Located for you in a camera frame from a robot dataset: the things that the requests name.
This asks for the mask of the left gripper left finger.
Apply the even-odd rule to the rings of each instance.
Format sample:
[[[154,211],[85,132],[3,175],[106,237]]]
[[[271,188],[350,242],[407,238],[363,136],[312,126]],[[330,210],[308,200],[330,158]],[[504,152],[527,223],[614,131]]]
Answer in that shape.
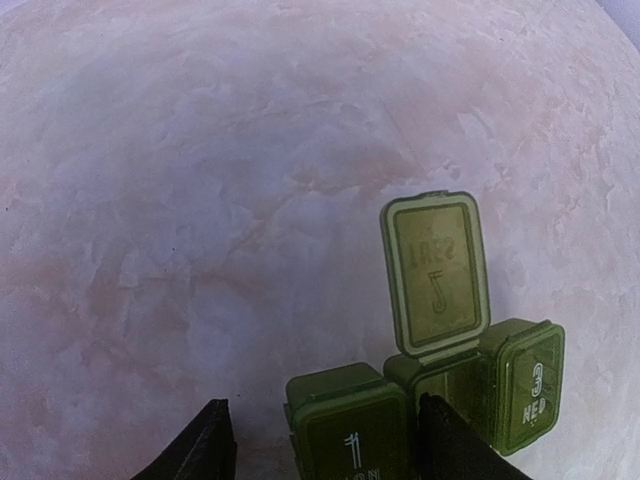
[[[233,480],[237,443],[227,399],[212,399],[132,480]]]

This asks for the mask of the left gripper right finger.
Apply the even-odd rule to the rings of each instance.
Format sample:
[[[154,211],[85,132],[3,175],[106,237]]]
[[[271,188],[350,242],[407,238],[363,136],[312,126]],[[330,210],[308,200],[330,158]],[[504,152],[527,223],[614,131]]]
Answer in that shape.
[[[422,479],[529,480],[497,454],[441,397],[424,393],[418,413]]]

